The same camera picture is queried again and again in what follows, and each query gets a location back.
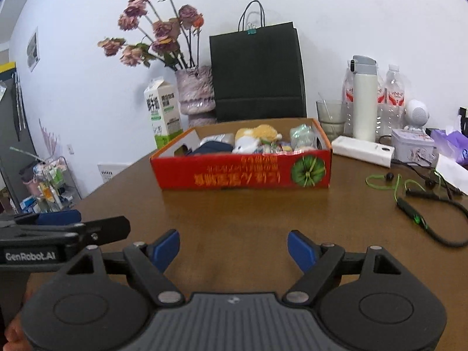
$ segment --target white and green carton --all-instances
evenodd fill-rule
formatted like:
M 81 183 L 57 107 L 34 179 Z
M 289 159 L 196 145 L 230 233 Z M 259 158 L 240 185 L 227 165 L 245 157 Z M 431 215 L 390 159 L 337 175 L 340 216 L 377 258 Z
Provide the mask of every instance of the white and green carton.
M 175 88 L 164 79 L 155 79 L 144 91 L 144 97 L 151 115 L 154 139 L 160 149 L 183 132 Z

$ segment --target brown tabletop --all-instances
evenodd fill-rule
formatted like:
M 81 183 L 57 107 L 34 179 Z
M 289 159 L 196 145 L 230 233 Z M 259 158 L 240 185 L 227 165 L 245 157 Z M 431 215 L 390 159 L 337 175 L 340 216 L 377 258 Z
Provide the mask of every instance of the brown tabletop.
M 396 207 L 391 191 L 366 186 L 367 176 L 387 171 L 334 155 L 329 189 L 161 192 L 145 157 L 97 189 L 77 209 L 84 221 L 116 215 L 130 220 L 128 239 L 104 246 L 107 251 L 138 240 L 152 242 L 171 228 L 179 230 L 181 250 L 166 275 L 186 296 L 259 291 L 282 295 L 301 276 L 286 247 L 292 229 L 316 243 L 334 242 L 350 252 L 381 245 L 445 305 L 448 324 L 437 350 L 464 350 L 468 344 L 468 249 L 452 250 L 435 243 Z M 420 181 L 402 166 L 392 171 Z M 411 201 L 442 236 L 468 238 L 466 218 L 456 209 Z

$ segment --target human hand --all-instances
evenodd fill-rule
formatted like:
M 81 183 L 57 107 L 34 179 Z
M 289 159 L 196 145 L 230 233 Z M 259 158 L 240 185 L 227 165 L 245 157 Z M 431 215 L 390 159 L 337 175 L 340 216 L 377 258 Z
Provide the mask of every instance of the human hand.
M 32 294 L 33 290 L 27 288 L 23 297 L 23 303 L 29 300 Z M 6 327 L 5 338 L 8 343 L 3 346 L 3 351 L 32 351 L 32 347 L 23 332 L 20 313 Z

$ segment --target purple tissue packet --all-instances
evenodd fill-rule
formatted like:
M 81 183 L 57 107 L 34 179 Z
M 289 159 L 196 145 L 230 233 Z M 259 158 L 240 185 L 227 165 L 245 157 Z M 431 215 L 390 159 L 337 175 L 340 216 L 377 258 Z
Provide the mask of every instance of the purple tissue packet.
M 439 153 L 454 159 L 459 165 L 468 165 L 468 138 L 461 132 L 446 135 L 444 130 L 437 129 L 431 132 L 431 138 Z

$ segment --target white power bank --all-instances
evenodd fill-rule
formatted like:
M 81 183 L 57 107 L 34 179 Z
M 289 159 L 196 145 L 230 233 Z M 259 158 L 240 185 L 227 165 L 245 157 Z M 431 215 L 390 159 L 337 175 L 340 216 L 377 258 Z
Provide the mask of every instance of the white power bank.
M 355 138 L 340 136 L 331 143 L 333 153 L 359 159 L 380 166 L 390 167 L 395 148 Z

